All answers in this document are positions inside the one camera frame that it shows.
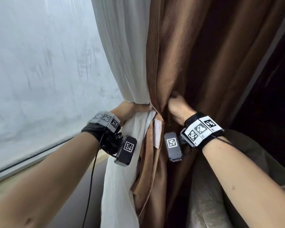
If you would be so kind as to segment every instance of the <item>curtain fold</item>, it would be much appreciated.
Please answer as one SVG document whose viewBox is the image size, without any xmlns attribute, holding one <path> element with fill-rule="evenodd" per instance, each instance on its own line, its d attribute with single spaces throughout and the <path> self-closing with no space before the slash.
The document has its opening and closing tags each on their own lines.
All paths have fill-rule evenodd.
<svg viewBox="0 0 285 228">
<path fill-rule="evenodd" d="M 150 0 L 92 0 L 101 42 L 120 92 L 128 102 L 149 104 L 146 81 L 146 43 Z M 137 139 L 129 166 L 108 160 L 101 202 L 101 227 L 138 228 L 133 193 L 142 141 L 155 115 L 136 113 L 122 128 L 122 134 Z"/>
<path fill-rule="evenodd" d="M 151 0 L 146 68 L 161 135 L 179 130 L 165 110 L 173 89 L 186 88 L 192 107 L 225 125 L 284 16 L 285 0 Z M 148 130 L 146 142 L 153 136 Z M 164 145 L 145 147 L 141 158 L 136 212 L 142 227 L 163 227 L 195 156 L 171 171 Z"/>
</svg>

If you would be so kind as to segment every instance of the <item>frosted window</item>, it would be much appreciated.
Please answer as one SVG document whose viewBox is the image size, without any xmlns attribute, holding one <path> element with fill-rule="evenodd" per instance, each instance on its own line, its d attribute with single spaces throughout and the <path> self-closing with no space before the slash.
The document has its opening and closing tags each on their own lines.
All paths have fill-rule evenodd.
<svg viewBox="0 0 285 228">
<path fill-rule="evenodd" d="M 0 169 L 122 100 L 91 0 L 0 0 Z"/>
</svg>

